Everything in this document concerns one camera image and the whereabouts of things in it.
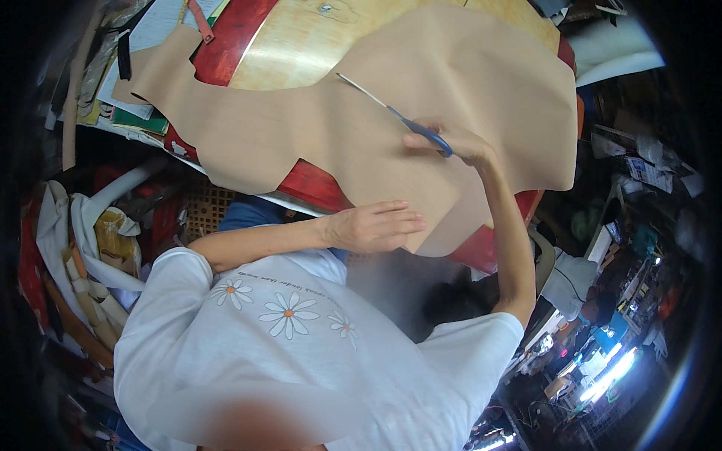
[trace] hand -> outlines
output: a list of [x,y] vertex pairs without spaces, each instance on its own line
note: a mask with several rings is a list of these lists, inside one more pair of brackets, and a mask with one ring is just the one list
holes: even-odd
[[[496,158],[496,153],[491,145],[483,138],[473,134],[465,128],[448,122],[444,118],[435,116],[432,118],[414,119],[426,128],[437,133],[444,138],[444,141],[451,146],[453,153],[458,155],[469,166],[475,166],[479,163],[489,162],[490,159]],[[407,133],[401,137],[401,142],[409,149],[436,149],[441,148],[417,133]]]
[[323,241],[329,248],[356,253],[400,248],[409,233],[426,228],[422,215],[408,208],[406,201],[380,202],[319,218],[323,221]]

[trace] wooden table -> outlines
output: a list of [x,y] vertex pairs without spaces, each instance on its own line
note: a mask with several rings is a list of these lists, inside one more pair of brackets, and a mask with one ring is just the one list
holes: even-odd
[[[210,45],[201,44],[193,64],[202,82],[238,89],[267,91],[315,84],[364,35],[394,21],[403,13],[429,4],[428,0],[231,0],[213,26]],[[574,54],[551,20],[542,19],[526,0],[447,0],[470,9],[496,14],[538,39],[570,67]],[[171,127],[171,141],[189,149]],[[351,203],[330,174],[299,161],[278,191],[329,211]],[[528,224],[543,191],[516,195]],[[448,256],[486,273],[496,271],[494,232],[480,227]]]

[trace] blue scissors handle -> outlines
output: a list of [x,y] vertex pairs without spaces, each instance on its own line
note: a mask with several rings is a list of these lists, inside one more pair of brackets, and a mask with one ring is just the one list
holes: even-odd
[[389,111],[391,111],[393,113],[393,115],[395,115],[397,118],[401,119],[401,122],[405,123],[406,126],[409,127],[409,130],[413,131],[414,133],[418,133],[419,135],[424,136],[429,141],[434,142],[439,147],[441,147],[441,150],[439,152],[441,152],[441,154],[444,157],[449,158],[451,155],[453,155],[453,150],[451,150],[451,146],[449,146],[446,143],[446,141],[444,141],[444,138],[439,136],[434,131],[432,131],[424,126],[421,126],[421,125],[415,123],[414,121],[410,121],[409,119],[406,119],[404,116],[399,114],[398,111],[394,110],[392,107],[390,107],[388,105],[386,107],[388,108]]

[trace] beige leather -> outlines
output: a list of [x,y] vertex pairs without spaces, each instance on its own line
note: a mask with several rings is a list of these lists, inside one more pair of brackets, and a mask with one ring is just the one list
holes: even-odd
[[486,139],[514,192],[573,184],[573,72],[491,14],[444,4],[416,9],[361,38],[313,86],[268,92],[195,80],[188,57],[200,42],[192,28],[176,28],[132,92],[198,149],[218,186],[273,191],[303,158],[332,174],[354,205],[409,201],[429,227],[407,248],[428,256],[449,254],[490,219],[473,169],[458,157],[407,151],[406,126],[335,72],[408,118],[443,115]]

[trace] white t-shirt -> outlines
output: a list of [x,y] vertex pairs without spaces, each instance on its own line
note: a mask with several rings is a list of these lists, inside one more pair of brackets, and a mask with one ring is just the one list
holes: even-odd
[[557,260],[541,295],[564,315],[574,321],[586,302],[589,287],[597,280],[599,265],[596,261],[572,257],[554,248]]
[[268,380],[366,407],[373,421],[329,451],[460,450],[521,341],[519,321],[495,313],[441,324],[416,345],[350,289],[314,275],[333,273],[329,256],[273,255],[213,284],[202,255],[161,255],[114,353],[116,401],[133,433],[153,450],[195,451],[152,429],[147,409],[188,387]]

